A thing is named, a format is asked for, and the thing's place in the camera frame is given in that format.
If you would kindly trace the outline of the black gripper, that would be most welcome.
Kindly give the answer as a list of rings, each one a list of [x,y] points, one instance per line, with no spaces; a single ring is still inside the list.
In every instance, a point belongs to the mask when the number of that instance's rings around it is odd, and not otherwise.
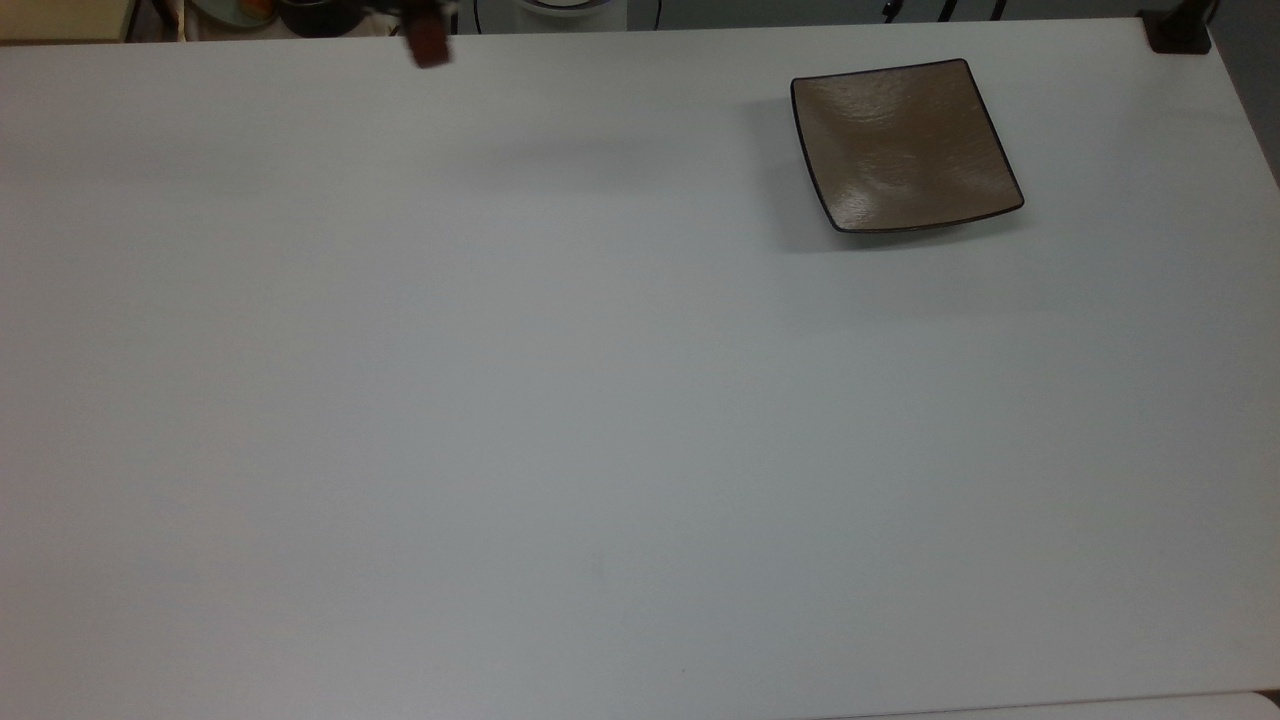
[[[431,0],[367,0],[369,12],[383,15],[399,15],[399,36],[408,41],[420,14],[442,15],[448,33],[460,32],[460,9],[456,1]]]

